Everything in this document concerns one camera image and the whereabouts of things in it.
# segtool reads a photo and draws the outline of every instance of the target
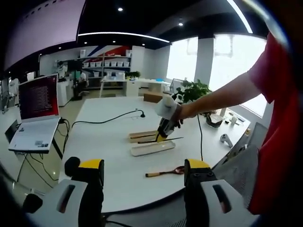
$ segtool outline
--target ceiling light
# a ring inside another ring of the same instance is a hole
[[[227,0],[227,2],[231,5],[231,7],[233,7],[233,9],[236,11],[236,13],[238,14],[238,16],[240,17],[241,21],[243,22],[243,24],[245,25],[248,33],[252,34],[252,30],[250,28],[250,25],[248,23],[248,21],[246,20],[245,16],[243,15],[242,11],[239,9],[239,7],[237,6],[237,4],[233,1],[233,0]]]
[[[157,37],[149,36],[149,35],[141,35],[136,33],[128,33],[128,32],[91,32],[91,33],[83,33],[79,34],[78,36],[84,36],[84,35],[101,35],[101,34],[117,34],[117,35],[134,35],[134,36],[140,36],[144,38],[150,38],[150,39],[156,39],[162,42],[170,43],[170,41],[165,39],[159,39]]]

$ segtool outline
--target red shirt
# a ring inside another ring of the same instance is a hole
[[[269,34],[264,52],[248,71],[266,100],[274,101],[270,126],[259,151],[257,180],[249,210],[267,211],[292,164],[298,136],[299,103],[287,52]]]

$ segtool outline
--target round white table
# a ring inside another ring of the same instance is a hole
[[[142,97],[113,97],[87,99],[77,121],[101,122],[136,108],[144,111],[125,115],[105,124],[76,124],[69,136],[63,155],[59,181],[68,179],[64,163],[70,157],[81,161],[101,158],[104,160],[104,202],[102,212],[114,212],[140,207],[163,199],[179,190],[183,175],[162,175],[146,178],[145,173],[172,170],[183,166],[187,158],[200,159],[201,134],[197,118],[184,121],[181,129],[176,128],[169,138],[176,147],[146,156],[133,157],[130,148],[142,144],[130,143],[128,134],[157,130],[160,117],[154,111],[155,104],[144,102]],[[200,116],[203,132],[203,158],[210,166],[217,164],[230,150],[220,136],[227,133],[233,144],[242,137],[250,122],[243,125],[226,125],[218,129],[206,125]]]

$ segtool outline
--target white tray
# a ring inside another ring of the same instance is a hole
[[[176,144],[173,141],[164,141],[161,143],[152,143],[149,145],[139,146],[131,148],[132,156],[148,155],[152,153],[157,153],[164,150],[169,150],[175,148]]]

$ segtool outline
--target person's arm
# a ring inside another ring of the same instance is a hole
[[[183,105],[180,119],[195,116],[202,112],[239,105],[259,94],[261,94],[261,92],[246,72],[222,88],[203,96],[193,103]]]

